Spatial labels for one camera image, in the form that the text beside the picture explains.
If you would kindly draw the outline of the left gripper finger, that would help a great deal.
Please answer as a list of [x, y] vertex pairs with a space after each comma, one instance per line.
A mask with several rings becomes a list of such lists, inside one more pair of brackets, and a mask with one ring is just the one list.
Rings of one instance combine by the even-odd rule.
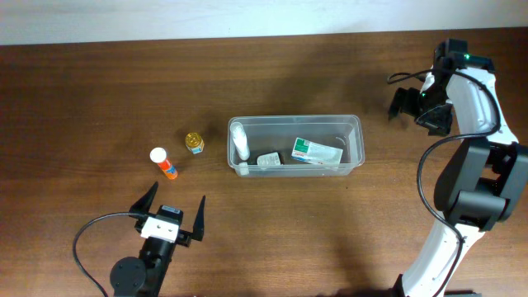
[[139, 198], [129, 209], [130, 217], [143, 219], [150, 216], [150, 208], [154, 197], [158, 191], [158, 182], [156, 181], [149, 190]]
[[200, 201], [199, 208], [196, 213], [195, 222], [193, 224], [192, 239], [195, 241], [202, 241], [205, 234], [205, 196]]

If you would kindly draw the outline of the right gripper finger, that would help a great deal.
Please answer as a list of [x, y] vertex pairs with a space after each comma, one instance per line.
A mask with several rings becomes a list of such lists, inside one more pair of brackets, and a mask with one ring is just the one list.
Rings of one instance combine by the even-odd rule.
[[426, 111], [415, 123], [428, 129], [430, 136], [447, 136], [450, 134], [453, 121], [452, 105], [446, 103]]
[[398, 88], [389, 106], [389, 120], [394, 119], [400, 113], [405, 113], [418, 118], [421, 115], [420, 91], [416, 88]]

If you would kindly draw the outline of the orange tablet tube white cap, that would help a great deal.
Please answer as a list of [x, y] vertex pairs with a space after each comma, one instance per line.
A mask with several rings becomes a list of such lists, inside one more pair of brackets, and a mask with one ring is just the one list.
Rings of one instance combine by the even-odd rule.
[[178, 177], [178, 171], [169, 160], [167, 152], [164, 148], [153, 148], [149, 154], [149, 157], [153, 163], [158, 165], [158, 167], [163, 171], [168, 179], [175, 180]]

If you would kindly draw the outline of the small gold-lid jar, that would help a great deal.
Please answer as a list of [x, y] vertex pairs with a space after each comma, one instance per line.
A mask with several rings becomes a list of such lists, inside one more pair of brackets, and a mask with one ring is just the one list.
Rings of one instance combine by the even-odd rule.
[[185, 144], [188, 150], [193, 154], [201, 153], [205, 147], [204, 140], [196, 132], [191, 132], [186, 135]]

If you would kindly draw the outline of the dark bottle white cap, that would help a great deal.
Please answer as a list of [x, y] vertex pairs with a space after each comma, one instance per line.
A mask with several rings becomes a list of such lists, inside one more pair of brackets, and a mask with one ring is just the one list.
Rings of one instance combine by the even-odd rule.
[[260, 169], [268, 169], [269, 167], [276, 167], [283, 165], [283, 159], [281, 157], [281, 154], [278, 152], [272, 152], [272, 153], [264, 153], [261, 155], [258, 155], [256, 158], [252, 160], [248, 160], [247, 162], [241, 162], [239, 164], [239, 173], [241, 176], [248, 176], [249, 175], [249, 166], [250, 165], [256, 165]]

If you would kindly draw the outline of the white spray bottle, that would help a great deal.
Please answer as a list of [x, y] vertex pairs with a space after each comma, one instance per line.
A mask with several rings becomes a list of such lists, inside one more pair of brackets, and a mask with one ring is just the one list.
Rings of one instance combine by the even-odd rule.
[[233, 122], [230, 126], [230, 132], [238, 156], [241, 160], [247, 161], [250, 157], [250, 149], [243, 125], [239, 122]]

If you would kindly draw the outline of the white green medicine box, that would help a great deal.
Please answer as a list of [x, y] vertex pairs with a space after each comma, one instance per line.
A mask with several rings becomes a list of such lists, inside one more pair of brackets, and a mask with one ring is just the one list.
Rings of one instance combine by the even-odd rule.
[[336, 166], [341, 163], [342, 148], [317, 144], [307, 139], [297, 138], [292, 149], [294, 160], [314, 164]]

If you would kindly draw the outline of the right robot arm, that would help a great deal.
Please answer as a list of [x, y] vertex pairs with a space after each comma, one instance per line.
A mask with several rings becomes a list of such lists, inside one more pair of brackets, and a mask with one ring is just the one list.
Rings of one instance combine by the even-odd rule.
[[[390, 294], [446, 296], [470, 248], [516, 208], [527, 184], [527, 148], [502, 113], [492, 60], [470, 54], [466, 41], [441, 42], [431, 68], [413, 76], [422, 88], [399, 88], [388, 115], [408, 114], [439, 136], [417, 166], [417, 192], [435, 222], [417, 260], [398, 276]], [[422, 184], [425, 162], [435, 149], [454, 141], [460, 145], [438, 177], [429, 204]]]

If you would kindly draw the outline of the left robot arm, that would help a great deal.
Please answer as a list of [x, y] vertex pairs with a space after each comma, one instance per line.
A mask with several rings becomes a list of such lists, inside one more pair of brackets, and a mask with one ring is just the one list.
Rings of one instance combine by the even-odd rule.
[[205, 201], [202, 197], [193, 229], [181, 229], [184, 212], [161, 205], [156, 213], [150, 211], [158, 184], [132, 206], [132, 215], [138, 215], [134, 228], [144, 244], [137, 257], [124, 257], [111, 269], [110, 283], [114, 296], [158, 296], [176, 247], [188, 248], [193, 241], [202, 241], [205, 233]]

